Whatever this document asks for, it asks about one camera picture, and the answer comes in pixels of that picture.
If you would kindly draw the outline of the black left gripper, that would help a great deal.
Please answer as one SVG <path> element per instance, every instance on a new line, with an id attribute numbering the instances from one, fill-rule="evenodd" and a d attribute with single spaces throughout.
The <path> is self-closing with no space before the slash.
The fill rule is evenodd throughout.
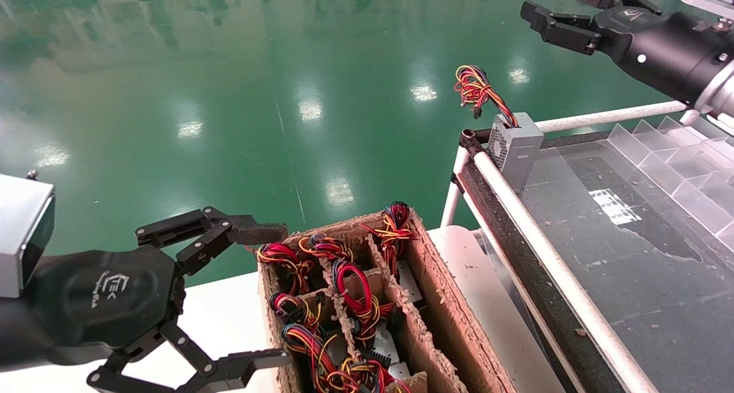
<path id="1" fill-rule="evenodd" d="M 223 392 L 246 388 L 257 371 L 291 364 L 277 348 L 213 360 L 176 323 L 184 275 L 199 273 L 233 244 L 281 242 L 286 225 L 205 207 L 141 226 L 135 234 L 141 247 L 134 250 L 40 259 L 21 295 L 2 299 L 2 372 L 108 358 L 87 377 L 98 392 Z M 159 250 L 187 240 L 192 243 L 176 261 Z M 186 383 L 172 388 L 123 374 L 127 364 L 165 341 L 194 368 Z"/>

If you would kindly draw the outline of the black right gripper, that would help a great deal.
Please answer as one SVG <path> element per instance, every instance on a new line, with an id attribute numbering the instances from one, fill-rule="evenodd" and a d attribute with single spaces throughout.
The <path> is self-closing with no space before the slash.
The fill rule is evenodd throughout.
<path id="1" fill-rule="evenodd" d="M 695 104 L 732 60 L 732 32 L 717 32 L 698 16 L 662 15 L 649 0 L 577 1 L 603 10 L 594 16 L 595 30 L 590 16 L 532 1 L 522 4 L 521 17 L 543 42 L 585 55 L 597 49 L 635 80 L 683 103 Z"/>

